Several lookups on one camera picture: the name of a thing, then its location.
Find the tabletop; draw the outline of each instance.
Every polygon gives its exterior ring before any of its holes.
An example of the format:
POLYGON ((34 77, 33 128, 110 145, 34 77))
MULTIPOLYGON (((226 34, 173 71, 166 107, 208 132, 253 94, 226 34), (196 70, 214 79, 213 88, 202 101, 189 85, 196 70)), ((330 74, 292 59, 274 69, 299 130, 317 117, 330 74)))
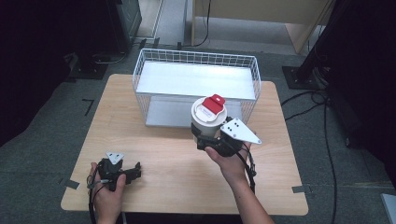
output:
MULTIPOLYGON (((292 190, 302 182, 273 82, 262 82, 247 126, 262 140, 251 147, 258 199, 270 215, 306 215, 304 193, 292 190)), ((125 188, 123 212, 238 214, 219 167, 196 149, 190 129, 145 125, 131 75, 112 75, 106 84, 70 177, 80 186, 66 189, 64 210, 88 211, 91 162, 108 151, 124 154, 124 170, 142 165, 142 176, 125 188)))

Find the red lid tab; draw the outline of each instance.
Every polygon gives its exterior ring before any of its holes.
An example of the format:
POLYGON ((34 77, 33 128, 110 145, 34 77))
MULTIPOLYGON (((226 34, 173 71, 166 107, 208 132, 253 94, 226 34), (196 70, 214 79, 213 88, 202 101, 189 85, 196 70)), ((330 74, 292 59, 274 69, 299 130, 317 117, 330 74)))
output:
POLYGON ((211 97, 206 97, 202 105, 212 111, 215 115, 224 109, 225 100, 221 96, 214 94, 211 97))

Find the wooden desk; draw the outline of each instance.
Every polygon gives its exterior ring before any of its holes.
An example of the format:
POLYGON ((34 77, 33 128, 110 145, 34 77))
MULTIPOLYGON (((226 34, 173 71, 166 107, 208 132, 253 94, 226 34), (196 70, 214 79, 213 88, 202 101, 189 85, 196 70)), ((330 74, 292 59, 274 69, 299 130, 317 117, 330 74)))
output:
MULTIPOLYGON (((196 149, 191 131, 146 127, 142 118, 132 76, 111 76, 71 175, 81 185, 65 191, 62 208, 88 210, 86 178, 91 162, 113 151, 125 155, 124 169, 142 164, 142 177, 125 188, 124 212, 238 214, 219 167, 196 149)), ((251 149, 259 200, 271 215, 305 215, 304 193, 291 189, 302 183, 274 83, 262 83, 247 126, 263 141, 251 149)))
MULTIPOLYGON (((216 0, 211 1, 210 18, 286 23, 294 49, 300 53, 317 25, 326 24, 332 2, 333 0, 216 0)), ((207 17, 208 6, 209 0, 192 0, 193 45, 195 17, 207 17)))

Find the forearm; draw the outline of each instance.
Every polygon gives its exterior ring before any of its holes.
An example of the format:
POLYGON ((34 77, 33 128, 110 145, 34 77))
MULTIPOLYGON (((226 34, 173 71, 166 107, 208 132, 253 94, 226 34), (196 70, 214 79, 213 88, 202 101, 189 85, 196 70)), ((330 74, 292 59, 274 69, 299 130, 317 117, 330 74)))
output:
POLYGON ((247 181, 230 184, 235 197, 239 214, 244 224, 248 223, 274 223, 260 204, 256 195, 250 189, 247 181))

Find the person's left hand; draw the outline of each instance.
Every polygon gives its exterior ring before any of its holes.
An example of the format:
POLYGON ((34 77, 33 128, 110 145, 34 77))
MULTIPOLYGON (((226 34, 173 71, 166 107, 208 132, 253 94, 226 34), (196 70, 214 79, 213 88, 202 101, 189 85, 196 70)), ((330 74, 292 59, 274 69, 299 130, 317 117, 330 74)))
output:
MULTIPOLYGON (((91 163, 91 172, 96 169, 97 163, 91 163)), ((120 175, 117 180, 116 190, 113 192, 104 187, 103 184, 98 183, 93 189, 94 202, 93 205, 98 214, 98 224, 101 223, 116 223, 122 208, 122 194, 125 187, 125 175, 120 175)), ((96 174, 95 182, 101 180, 99 173, 96 174)))

